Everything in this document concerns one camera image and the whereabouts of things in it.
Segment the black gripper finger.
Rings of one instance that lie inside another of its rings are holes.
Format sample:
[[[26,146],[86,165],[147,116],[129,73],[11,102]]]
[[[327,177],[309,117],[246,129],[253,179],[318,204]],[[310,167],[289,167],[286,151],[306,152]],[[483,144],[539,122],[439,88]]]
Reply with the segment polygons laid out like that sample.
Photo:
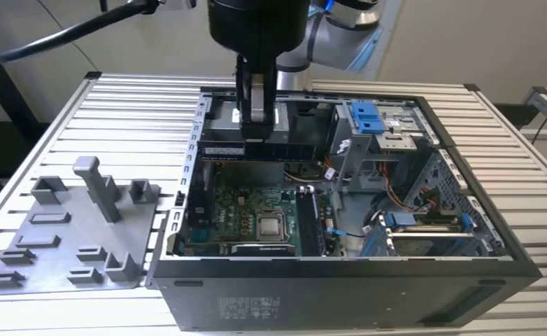
[[[237,56],[237,107],[241,112],[241,123],[251,121],[251,72],[245,57]]]
[[[265,141],[275,125],[278,69],[275,60],[246,57],[251,72],[251,121],[241,123],[245,139]]]

